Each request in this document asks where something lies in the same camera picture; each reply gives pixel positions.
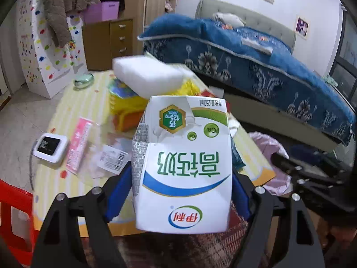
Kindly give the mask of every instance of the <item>red plaid cloth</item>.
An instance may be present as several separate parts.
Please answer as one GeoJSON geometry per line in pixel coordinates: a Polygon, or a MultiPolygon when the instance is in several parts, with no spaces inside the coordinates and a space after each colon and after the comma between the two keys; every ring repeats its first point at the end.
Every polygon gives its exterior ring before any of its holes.
{"type": "MultiPolygon", "coordinates": [[[[226,268],[229,267],[248,223],[231,207],[227,232],[203,235],[172,235],[146,232],[115,237],[128,268],[226,268]]],[[[89,245],[83,238],[88,264],[96,267],[89,245]]]]}

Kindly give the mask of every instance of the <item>tufted gray headboard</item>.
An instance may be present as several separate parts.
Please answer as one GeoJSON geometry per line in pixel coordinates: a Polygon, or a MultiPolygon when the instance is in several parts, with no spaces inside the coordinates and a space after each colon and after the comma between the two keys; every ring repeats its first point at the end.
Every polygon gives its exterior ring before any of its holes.
{"type": "Polygon", "coordinates": [[[294,50],[296,40],[296,33],[294,31],[273,19],[240,6],[218,0],[200,0],[195,18],[211,18],[216,12],[237,15],[246,22],[247,27],[275,36],[289,46],[291,52],[294,50]]]}

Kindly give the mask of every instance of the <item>purple storage box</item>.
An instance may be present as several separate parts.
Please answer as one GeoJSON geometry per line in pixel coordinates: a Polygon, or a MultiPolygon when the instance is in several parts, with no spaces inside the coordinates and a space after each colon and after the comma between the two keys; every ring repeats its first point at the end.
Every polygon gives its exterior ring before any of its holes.
{"type": "Polygon", "coordinates": [[[83,18],[86,24],[96,23],[100,21],[108,21],[118,19],[119,2],[101,2],[92,4],[83,11],[83,18]]]}

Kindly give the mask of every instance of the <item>device screen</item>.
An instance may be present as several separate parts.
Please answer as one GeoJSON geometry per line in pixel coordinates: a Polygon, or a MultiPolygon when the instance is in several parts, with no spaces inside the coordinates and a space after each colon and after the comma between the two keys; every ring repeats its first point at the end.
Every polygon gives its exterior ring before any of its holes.
{"type": "Polygon", "coordinates": [[[52,156],[60,141],[61,140],[57,138],[44,137],[37,148],[37,151],[52,156]]]}

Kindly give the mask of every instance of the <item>hexagonal badge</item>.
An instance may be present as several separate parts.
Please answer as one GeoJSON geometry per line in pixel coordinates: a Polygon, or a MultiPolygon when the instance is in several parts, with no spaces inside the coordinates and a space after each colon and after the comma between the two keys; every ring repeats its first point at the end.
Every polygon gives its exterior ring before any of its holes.
{"type": "Polygon", "coordinates": [[[160,111],[160,127],[174,134],[186,126],[186,113],[175,105],[160,111]]]}

